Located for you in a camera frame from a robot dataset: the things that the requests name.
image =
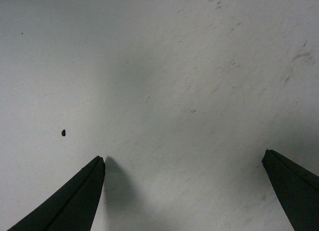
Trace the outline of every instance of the white surface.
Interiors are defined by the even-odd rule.
[[[319,175],[318,4],[0,0],[0,230],[100,155],[93,231],[292,231],[261,160]]]

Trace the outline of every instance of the gray wall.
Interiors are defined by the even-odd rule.
[[[100,155],[93,231],[292,231],[261,160],[319,175],[318,13],[0,0],[0,230]]]

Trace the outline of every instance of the white floor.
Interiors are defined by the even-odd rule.
[[[261,160],[319,175],[318,14],[319,0],[0,0],[0,230],[100,155],[93,231],[293,231]]]

